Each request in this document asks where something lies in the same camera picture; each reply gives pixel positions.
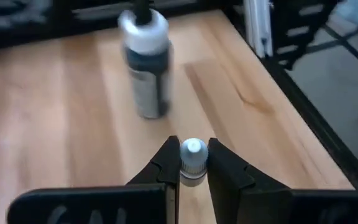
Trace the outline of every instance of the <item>gray floor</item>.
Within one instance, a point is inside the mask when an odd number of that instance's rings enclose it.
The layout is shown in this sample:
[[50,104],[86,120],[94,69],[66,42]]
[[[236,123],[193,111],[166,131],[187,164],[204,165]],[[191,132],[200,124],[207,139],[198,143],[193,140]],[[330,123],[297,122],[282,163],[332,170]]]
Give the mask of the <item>gray floor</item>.
[[[357,28],[337,16],[328,26],[340,35]],[[332,40],[320,30],[312,45]],[[358,51],[358,35],[349,43]],[[305,55],[289,74],[358,158],[358,59],[338,46]]]

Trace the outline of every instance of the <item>white cap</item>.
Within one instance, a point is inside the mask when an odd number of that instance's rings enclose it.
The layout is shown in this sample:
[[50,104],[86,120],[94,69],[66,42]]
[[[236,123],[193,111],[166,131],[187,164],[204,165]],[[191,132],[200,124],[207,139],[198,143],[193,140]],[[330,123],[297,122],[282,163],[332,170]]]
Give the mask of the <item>white cap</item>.
[[168,21],[156,10],[151,9],[152,20],[146,25],[137,26],[132,11],[125,10],[118,18],[124,31],[125,45],[142,55],[153,55],[163,52],[169,46]]
[[180,174],[186,179],[203,178],[207,171],[208,148],[196,138],[187,139],[180,146]]

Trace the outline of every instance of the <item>wooden tabletop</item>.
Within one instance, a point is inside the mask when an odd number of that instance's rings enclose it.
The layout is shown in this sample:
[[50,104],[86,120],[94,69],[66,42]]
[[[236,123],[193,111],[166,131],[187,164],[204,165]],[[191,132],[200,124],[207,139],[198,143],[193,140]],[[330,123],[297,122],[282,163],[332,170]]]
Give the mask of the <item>wooden tabletop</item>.
[[[0,223],[44,187],[122,185],[169,135],[217,137],[293,188],[352,185],[219,11],[170,20],[169,114],[135,111],[116,29],[0,51]],[[180,223],[214,223],[208,183],[181,187]]]

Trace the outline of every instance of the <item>dropper bottle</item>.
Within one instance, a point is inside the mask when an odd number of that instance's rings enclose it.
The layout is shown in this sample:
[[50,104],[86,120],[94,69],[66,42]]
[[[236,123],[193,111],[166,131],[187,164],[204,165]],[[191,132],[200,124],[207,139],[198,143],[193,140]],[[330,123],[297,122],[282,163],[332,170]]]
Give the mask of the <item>dropper bottle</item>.
[[135,0],[133,10],[119,16],[119,25],[138,113],[148,119],[159,118],[170,104],[168,21],[150,8],[148,0]]

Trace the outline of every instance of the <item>wood grain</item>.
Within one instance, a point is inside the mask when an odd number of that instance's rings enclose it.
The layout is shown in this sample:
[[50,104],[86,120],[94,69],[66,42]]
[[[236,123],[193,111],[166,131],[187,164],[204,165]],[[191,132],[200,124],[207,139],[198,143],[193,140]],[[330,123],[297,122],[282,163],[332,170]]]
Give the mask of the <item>wood grain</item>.
[[[172,107],[135,110],[118,30],[0,52],[0,223],[39,187],[120,185],[169,135],[219,138],[294,188],[352,189],[296,109],[219,11],[170,21]],[[204,182],[181,187],[180,223],[214,223]]]

